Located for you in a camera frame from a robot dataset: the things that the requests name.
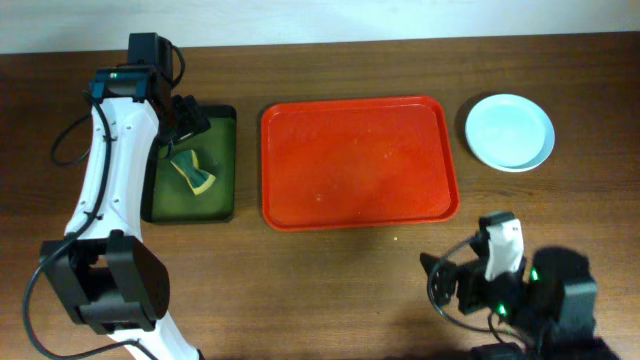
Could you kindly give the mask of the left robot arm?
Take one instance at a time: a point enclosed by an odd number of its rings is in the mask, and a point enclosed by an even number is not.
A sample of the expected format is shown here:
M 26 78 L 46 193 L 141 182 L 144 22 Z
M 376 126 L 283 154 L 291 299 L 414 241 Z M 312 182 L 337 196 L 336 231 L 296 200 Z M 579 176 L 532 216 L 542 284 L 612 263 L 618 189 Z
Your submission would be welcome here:
M 28 336 L 29 305 L 45 276 L 71 321 L 124 347 L 136 359 L 199 359 L 168 307 L 167 268 L 144 245 L 142 205 L 153 194 L 159 148 L 210 128 L 191 96 L 173 94 L 182 77 L 180 50 L 156 33 L 132 33 L 127 60 L 97 71 L 86 99 L 92 141 L 83 187 L 60 240 L 46 241 L 22 304 Z

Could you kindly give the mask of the light blue plate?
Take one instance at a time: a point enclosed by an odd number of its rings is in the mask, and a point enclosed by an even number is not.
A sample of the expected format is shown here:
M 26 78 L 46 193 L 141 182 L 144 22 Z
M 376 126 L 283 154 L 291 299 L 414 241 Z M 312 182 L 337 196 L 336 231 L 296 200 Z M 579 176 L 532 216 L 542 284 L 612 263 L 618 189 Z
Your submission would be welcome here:
M 535 102 L 514 94 L 496 94 L 469 111 L 464 134 L 471 152 L 485 165 L 521 173 L 544 163 L 556 142 L 550 116 Z

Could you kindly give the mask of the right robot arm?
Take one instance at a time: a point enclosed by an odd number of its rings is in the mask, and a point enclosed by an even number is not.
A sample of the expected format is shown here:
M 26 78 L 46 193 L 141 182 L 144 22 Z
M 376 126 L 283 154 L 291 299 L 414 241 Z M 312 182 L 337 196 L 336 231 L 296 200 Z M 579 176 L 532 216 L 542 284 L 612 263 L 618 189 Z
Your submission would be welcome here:
M 442 256 L 423 253 L 427 295 L 450 323 L 470 326 L 445 311 L 451 299 L 469 315 L 486 309 L 484 332 L 495 343 L 469 350 L 469 359 L 614 359 L 596 336 L 598 286 L 589 259 L 565 247 L 524 255 L 520 220 L 511 212 L 483 216 L 477 231 Z

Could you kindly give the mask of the green and yellow sponge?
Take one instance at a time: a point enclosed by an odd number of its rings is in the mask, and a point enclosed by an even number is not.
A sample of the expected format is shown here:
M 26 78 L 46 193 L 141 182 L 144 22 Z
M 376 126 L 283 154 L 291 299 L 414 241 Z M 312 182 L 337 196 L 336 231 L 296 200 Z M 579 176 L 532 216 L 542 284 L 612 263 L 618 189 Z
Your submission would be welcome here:
M 200 168 L 199 159 L 194 150 L 177 153 L 171 159 L 172 166 L 186 180 L 191 191 L 196 195 L 206 192 L 215 183 L 216 177 Z

